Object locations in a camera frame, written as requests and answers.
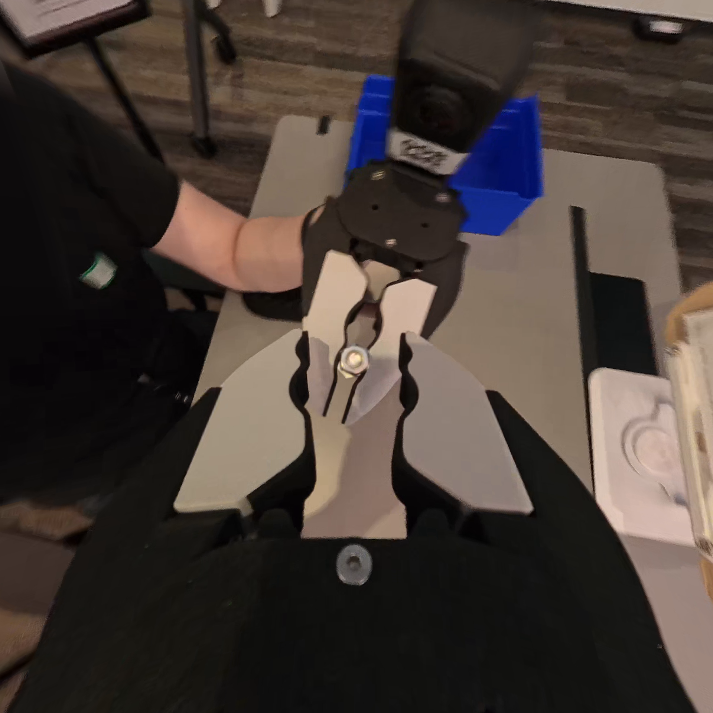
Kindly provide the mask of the black music stand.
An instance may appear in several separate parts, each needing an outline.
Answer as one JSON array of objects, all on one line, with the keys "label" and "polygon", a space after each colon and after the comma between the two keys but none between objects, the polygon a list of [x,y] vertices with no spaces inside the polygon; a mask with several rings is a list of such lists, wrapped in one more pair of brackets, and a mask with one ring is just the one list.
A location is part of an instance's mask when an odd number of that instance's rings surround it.
[{"label": "black music stand", "polygon": [[153,134],[115,72],[100,37],[150,17],[147,1],[2,1],[1,27],[24,57],[84,45],[146,151],[163,162]]}]

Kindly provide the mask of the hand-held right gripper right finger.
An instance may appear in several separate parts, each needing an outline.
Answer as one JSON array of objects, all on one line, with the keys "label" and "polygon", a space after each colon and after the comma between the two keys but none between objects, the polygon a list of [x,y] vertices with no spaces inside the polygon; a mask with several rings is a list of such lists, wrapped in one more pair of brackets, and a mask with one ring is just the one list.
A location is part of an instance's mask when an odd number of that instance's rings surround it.
[{"label": "hand-held right gripper right finger", "polygon": [[476,512],[530,515],[533,504],[485,387],[414,333],[402,335],[392,486],[407,525],[436,509],[450,525]]}]

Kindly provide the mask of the blue plastic bin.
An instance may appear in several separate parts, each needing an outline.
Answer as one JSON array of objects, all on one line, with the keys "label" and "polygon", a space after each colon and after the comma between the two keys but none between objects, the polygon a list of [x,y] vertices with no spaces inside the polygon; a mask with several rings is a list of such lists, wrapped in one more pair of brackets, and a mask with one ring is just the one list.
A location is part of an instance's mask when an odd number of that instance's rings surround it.
[{"label": "blue plastic bin", "polygon": [[[383,160],[394,78],[366,77],[356,108],[345,176]],[[543,159],[538,96],[511,99],[482,135],[459,172],[449,180],[467,213],[461,232],[503,235],[543,196]]]}]

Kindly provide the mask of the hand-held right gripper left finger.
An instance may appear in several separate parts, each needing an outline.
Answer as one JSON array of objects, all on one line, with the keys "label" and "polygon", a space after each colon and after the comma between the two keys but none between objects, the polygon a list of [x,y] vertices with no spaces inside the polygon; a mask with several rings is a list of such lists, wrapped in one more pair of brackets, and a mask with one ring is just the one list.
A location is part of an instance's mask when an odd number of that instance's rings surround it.
[{"label": "hand-held right gripper left finger", "polygon": [[286,511],[305,523],[316,485],[307,371],[309,337],[293,329],[245,361],[219,388],[174,501],[180,513]]}]

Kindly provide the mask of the green white shirt tag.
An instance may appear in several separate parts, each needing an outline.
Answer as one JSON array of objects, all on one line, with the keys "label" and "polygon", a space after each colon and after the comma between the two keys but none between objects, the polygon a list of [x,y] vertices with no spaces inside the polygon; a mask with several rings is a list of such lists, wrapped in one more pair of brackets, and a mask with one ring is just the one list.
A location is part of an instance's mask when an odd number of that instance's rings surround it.
[{"label": "green white shirt tag", "polygon": [[78,279],[86,287],[104,290],[114,281],[117,272],[117,264],[108,255],[96,252],[90,267],[82,272]]}]

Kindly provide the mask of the person's brown trousers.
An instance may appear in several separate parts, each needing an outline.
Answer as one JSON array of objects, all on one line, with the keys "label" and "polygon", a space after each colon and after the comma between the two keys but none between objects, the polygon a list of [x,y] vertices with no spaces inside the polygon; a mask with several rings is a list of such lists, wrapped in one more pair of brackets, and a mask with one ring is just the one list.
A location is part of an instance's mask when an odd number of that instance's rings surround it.
[{"label": "person's brown trousers", "polygon": [[76,541],[94,519],[77,505],[1,504],[1,711],[26,675]]}]

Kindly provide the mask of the wooden instruction board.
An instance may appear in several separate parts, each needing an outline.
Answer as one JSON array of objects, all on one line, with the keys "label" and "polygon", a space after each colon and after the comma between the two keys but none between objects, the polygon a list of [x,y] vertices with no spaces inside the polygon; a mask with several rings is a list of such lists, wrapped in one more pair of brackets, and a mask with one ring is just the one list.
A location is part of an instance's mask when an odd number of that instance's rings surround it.
[{"label": "wooden instruction board", "polygon": [[673,390],[694,545],[712,563],[712,283],[681,299],[666,320]]}]

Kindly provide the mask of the person's left forearm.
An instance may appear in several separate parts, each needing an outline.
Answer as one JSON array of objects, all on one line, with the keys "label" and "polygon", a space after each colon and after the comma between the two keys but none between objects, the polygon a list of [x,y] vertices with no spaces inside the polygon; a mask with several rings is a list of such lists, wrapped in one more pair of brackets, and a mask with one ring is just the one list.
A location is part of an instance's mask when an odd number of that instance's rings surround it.
[{"label": "person's left forearm", "polygon": [[173,217],[150,251],[228,290],[285,292],[302,285],[307,217],[245,218],[182,182]]}]

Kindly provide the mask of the white foam tray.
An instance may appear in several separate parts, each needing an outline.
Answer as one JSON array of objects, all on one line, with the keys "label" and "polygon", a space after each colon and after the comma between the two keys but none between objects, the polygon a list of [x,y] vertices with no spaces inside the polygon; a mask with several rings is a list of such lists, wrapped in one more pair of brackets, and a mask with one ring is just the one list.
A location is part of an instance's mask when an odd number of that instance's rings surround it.
[{"label": "white foam tray", "polygon": [[693,548],[670,382],[600,368],[588,394],[594,495],[613,530]]}]

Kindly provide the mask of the silver hex bolt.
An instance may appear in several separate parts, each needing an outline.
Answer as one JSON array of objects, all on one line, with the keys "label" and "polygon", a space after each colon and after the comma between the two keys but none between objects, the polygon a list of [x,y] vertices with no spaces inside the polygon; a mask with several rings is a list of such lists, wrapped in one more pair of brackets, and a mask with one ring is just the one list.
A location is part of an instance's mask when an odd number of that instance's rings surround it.
[{"label": "silver hex bolt", "polygon": [[358,344],[346,345],[336,358],[336,378],[338,381],[362,378],[370,369],[370,351]]}]

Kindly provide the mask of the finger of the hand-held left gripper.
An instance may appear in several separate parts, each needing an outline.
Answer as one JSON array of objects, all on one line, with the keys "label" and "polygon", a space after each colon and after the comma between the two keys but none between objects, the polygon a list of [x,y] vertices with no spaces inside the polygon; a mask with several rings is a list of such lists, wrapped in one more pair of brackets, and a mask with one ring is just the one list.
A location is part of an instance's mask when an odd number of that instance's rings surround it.
[{"label": "finger of the hand-held left gripper", "polygon": [[368,365],[352,386],[342,420],[345,425],[367,415],[401,379],[401,337],[421,334],[435,293],[436,287],[429,283],[392,283],[384,288],[375,337],[367,347]]},{"label": "finger of the hand-held left gripper", "polygon": [[366,273],[351,255],[327,252],[304,318],[309,341],[307,407],[314,415],[323,416],[329,408],[350,318],[361,307],[367,286]]}]

